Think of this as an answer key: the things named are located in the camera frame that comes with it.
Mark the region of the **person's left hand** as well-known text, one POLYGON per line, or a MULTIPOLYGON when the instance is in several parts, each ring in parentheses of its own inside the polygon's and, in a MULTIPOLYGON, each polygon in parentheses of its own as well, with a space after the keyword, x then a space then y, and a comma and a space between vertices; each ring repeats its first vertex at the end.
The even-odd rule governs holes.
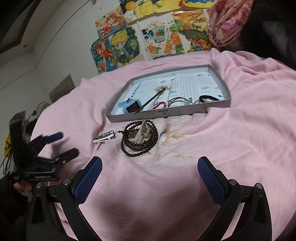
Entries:
POLYGON ((32 189, 32 186, 27 181, 16 182, 13 184, 13 187, 20 193, 30 191, 32 189))

